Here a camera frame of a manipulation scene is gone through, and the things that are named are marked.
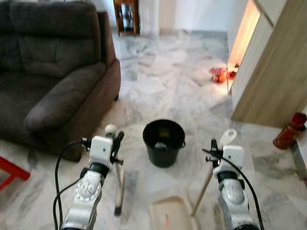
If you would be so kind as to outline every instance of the wooden stick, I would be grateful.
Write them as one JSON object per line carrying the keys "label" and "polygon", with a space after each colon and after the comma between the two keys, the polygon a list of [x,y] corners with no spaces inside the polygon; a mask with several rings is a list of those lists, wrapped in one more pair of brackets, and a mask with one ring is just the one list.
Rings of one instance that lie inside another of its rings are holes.
{"label": "wooden stick", "polygon": [[199,205],[201,204],[202,197],[203,197],[203,195],[204,195],[205,192],[206,192],[206,189],[207,189],[207,187],[208,187],[208,184],[209,184],[209,182],[210,182],[210,180],[211,180],[211,178],[212,178],[212,174],[213,174],[213,166],[211,165],[211,167],[210,167],[210,169],[209,169],[209,172],[208,172],[208,175],[207,175],[207,177],[206,177],[205,183],[204,183],[203,186],[202,186],[201,193],[200,193],[200,195],[199,195],[199,197],[198,197],[198,199],[197,199],[197,203],[196,203],[196,205],[195,205],[195,207],[194,207],[194,209],[193,209],[193,211],[192,211],[191,217],[195,216],[195,213],[196,213],[196,211],[197,211]]}

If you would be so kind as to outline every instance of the marble floor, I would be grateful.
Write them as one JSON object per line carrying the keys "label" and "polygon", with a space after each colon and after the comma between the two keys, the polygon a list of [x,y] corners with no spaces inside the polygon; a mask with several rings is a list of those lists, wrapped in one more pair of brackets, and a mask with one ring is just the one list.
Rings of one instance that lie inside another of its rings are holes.
{"label": "marble floor", "polygon": [[[178,31],[152,37],[117,37],[117,58],[121,63],[121,90],[96,130],[114,123],[125,132],[120,157],[126,169],[123,215],[116,218],[116,177],[111,172],[98,205],[95,230],[150,230],[148,205],[160,198],[187,191],[195,203],[209,169],[202,148],[228,128],[238,136],[234,144],[246,152],[244,173],[258,195],[266,230],[307,230],[307,189],[300,181],[290,151],[277,150],[272,139],[279,129],[233,122],[227,85],[211,81],[210,68],[225,66],[227,38],[224,33]],[[153,166],[147,157],[142,131],[158,118],[177,121],[186,133],[186,147],[177,162],[167,168]],[[0,230],[52,230],[52,202],[55,196],[56,156],[0,140],[0,155],[29,170],[27,182],[15,180],[0,193]],[[88,154],[79,163],[63,161],[61,185],[74,181]],[[201,230],[222,230],[222,213],[217,205],[218,185],[211,180],[196,215]],[[72,203],[73,190],[62,196],[64,213]],[[251,199],[250,209],[256,212]]]}

